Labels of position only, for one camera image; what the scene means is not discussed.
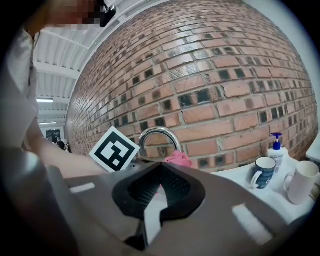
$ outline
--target soap dispenser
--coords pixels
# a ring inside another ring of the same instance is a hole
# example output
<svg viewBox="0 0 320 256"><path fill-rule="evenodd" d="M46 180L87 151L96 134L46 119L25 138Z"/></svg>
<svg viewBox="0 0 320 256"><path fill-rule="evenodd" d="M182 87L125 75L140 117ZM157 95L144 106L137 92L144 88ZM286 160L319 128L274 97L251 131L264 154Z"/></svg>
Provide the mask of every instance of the soap dispenser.
<svg viewBox="0 0 320 256"><path fill-rule="evenodd" d="M282 160L284 158L284 154L287 151L283 147L281 147L281 142L279 141L279 137L282 136L282 133L274 132L271 134L276 137L276 140L273 143L273 147L268 149L267 155L269 158L272 158L275 160L276 166L275 166L274 173L278 173Z"/></svg>

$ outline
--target white label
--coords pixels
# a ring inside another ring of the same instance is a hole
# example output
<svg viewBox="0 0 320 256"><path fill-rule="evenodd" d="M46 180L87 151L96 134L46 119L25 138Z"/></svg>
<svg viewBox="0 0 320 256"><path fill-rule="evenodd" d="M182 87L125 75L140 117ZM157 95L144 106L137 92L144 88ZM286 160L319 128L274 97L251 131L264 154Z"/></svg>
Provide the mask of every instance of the white label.
<svg viewBox="0 0 320 256"><path fill-rule="evenodd" d="M275 160L275 162L276 162L276 166L275 166L274 172L278 173L279 172L279 168L280 168L281 163L282 163L282 160L283 160L283 155L281 155L281 156L273 156L272 159Z"/></svg>

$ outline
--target mug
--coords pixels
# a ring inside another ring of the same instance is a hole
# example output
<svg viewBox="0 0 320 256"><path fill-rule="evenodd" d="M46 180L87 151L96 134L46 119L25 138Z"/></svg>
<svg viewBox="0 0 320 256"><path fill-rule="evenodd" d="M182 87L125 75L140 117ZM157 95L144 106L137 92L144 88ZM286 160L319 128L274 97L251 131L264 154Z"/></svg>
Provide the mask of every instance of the mug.
<svg viewBox="0 0 320 256"><path fill-rule="evenodd" d="M254 175L251 180L251 187L264 189L271 181L276 169L276 161L270 157L260 157L255 161Z"/></svg>
<svg viewBox="0 0 320 256"><path fill-rule="evenodd" d="M302 204L310 195L319 173L318 166L309 161L301 161L296 165L295 172L288 173L284 178L283 188L289 200L295 204ZM287 178L292 177L289 188L286 187Z"/></svg>

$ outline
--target doorway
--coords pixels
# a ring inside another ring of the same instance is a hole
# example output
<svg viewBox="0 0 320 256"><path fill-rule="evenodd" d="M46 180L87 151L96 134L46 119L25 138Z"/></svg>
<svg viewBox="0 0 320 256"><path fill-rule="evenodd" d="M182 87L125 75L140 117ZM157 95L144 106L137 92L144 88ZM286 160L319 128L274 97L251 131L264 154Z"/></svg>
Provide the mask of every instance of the doorway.
<svg viewBox="0 0 320 256"><path fill-rule="evenodd" d="M58 138L61 138L60 129L46 130L45 135L46 138L53 143L57 143Z"/></svg>

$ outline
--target pink cloth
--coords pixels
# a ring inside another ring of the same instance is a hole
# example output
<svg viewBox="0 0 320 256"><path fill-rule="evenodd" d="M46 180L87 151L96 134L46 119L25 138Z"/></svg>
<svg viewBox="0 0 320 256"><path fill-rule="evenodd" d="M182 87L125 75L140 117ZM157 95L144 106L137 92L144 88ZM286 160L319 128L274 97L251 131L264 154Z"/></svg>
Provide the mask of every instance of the pink cloth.
<svg viewBox="0 0 320 256"><path fill-rule="evenodd" d="M171 156L166 157L163 162L185 167L192 166L192 162L189 157L180 151L174 151Z"/></svg>

